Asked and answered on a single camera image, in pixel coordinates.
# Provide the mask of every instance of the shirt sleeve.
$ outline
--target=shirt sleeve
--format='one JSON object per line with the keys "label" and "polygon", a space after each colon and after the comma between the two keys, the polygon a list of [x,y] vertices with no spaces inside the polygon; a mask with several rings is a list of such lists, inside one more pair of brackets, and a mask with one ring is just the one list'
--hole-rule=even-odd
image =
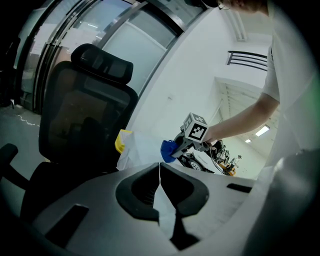
{"label": "shirt sleeve", "polygon": [[267,66],[268,66],[267,67],[268,71],[267,71],[265,84],[262,89],[262,92],[274,98],[276,101],[280,102],[278,80],[277,80],[277,74],[275,70],[275,63],[274,63],[274,57],[273,57],[271,46],[268,51]]}

